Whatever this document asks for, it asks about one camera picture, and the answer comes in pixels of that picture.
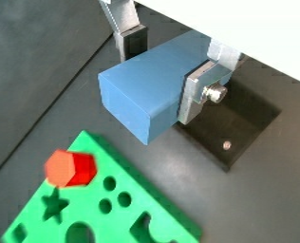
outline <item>green board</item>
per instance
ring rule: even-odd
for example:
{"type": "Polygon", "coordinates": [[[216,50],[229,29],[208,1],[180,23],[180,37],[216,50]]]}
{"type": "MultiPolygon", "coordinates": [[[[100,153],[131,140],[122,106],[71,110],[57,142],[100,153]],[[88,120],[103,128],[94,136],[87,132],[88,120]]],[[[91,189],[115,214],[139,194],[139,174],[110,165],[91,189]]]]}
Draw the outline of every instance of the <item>green board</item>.
{"type": "Polygon", "coordinates": [[[7,229],[4,243],[195,243],[200,229],[102,137],[83,131],[67,151],[91,154],[87,186],[43,181],[7,229]]]}

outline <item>bolt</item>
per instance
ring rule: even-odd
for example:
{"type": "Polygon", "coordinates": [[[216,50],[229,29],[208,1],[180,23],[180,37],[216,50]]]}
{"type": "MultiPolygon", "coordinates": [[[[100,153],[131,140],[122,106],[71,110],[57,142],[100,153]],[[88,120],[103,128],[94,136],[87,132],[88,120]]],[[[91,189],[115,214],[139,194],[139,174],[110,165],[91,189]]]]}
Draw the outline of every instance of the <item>bolt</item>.
{"type": "Polygon", "coordinates": [[[229,140],[226,140],[223,142],[223,150],[229,150],[231,148],[231,142],[229,140]]]}
{"type": "Polygon", "coordinates": [[[203,88],[203,94],[206,98],[214,103],[219,103],[222,101],[226,93],[227,89],[219,83],[211,84],[210,86],[204,86],[203,88]]]}

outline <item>red hexagon block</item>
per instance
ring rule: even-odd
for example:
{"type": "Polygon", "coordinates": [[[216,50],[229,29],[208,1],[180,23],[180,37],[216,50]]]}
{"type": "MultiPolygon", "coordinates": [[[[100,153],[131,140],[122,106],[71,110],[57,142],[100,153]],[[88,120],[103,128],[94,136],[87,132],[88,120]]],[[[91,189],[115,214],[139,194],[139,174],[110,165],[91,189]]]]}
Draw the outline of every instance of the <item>red hexagon block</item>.
{"type": "Polygon", "coordinates": [[[44,163],[47,181],[56,187],[88,185],[96,166],[92,155],[56,150],[44,163]]]}

